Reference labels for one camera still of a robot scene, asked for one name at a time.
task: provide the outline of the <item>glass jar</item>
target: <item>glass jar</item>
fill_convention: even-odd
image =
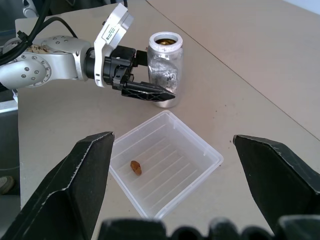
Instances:
[[[171,108],[180,100],[180,81],[184,49],[182,37],[174,32],[158,32],[149,39],[147,51],[149,82],[175,94],[174,99],[154,102],[160,108]]]

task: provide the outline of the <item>white wall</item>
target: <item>white wall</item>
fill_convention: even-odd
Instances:
[[[284,0],[284,1],[320,15],[320,0]]]

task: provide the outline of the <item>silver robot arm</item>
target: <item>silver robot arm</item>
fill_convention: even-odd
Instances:
[[[122,4],[113,10],[94,41],[94,79],[99,87],[106,87],[103,81],[105,57],[112,51],[127,32],[133,17]],[[21,40],[8,41],[2,52],[5,54]],[[53,36],[35,39],[19,57],[0,66],[0,83],[7,89],[38,87],[57,79],[86,81],[85,58],[91,44],[88,41],[70,37]]]
[[[7,42],[3,53],[18,42],[16,38]],[[15,60],[0,66],[0,83],[7,89],[18,89],[57,79],[86,81],[84,64],[90,47],[90,42],[71,36],[37,39]]]
[[[91,78],[97,86],[112,86],[125,97],[153,102],[175,98],[159,85],[133,82],[133,68],[148,63],[146,52],[118,46],[132,22],[128,9],[119,3],[104,22],[94,48],[88,41],[65,35],[35,39],[21,55],[0,66],[0,90],[39,87],[58,79]],[[19,38],[8,41],[3,54],[20,42]]]

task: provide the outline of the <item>black cable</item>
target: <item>black cable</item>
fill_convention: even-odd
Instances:
[[[51,23],[53,23],[53,22],[55,22],[55,21],[58,21],[58,22],[62,23],[62,24],[69,30],[69,32],[72,34],[72,36],[73,36],[74,38],[78,38],[77,35],[75,34],[75,32],[72,30],[72,28],[68,25],[68,23],[66,23],[65,20],[63,20],[61,17],[58,17],[58,16],[53,16],[53,17],[49,18],[48,20],[46,20],[46,21],[42,24],[42,26],[41,26],[41,28],[40,28],[40,30],[39,30],[38,33],[40,33],[40,32],[41,32],[43,29],[45,29],[49,24],[51,24]]]
[[[11,62],[12,60],[16,59],[28,48],[30,44],[32,44],[32,41],[35,39],[36,35],[39,32],[39,29],[41,28],[41,25],[45,21],[45,18],[50,8],[50,4],[51,4],[51,0],[45,1],[42,11],[39,15],[39,18],[36,21],[30,35],[27,36],[26,39],[24,39],[21,43],[19,43],[13,49],[9,50],[8,52],[0,56],[0,66],[7,64],[8,62]]]

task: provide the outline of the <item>brown food piece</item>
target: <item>brown food piece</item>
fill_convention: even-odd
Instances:
[[[159,39],[157,41],[155,41],[157,44],[160,44],[160,45],[172,45],[172,44],[175,44],[176,41],[173,40],[173,39],[169,39],[169,38],[164,38],[164,39]]]
[[[140,163],[138,163],[137,161],[131,161],[130,167],[132,168],[135,174],[137,174],[138,176],[141,175],[142,171],[141,171]]]

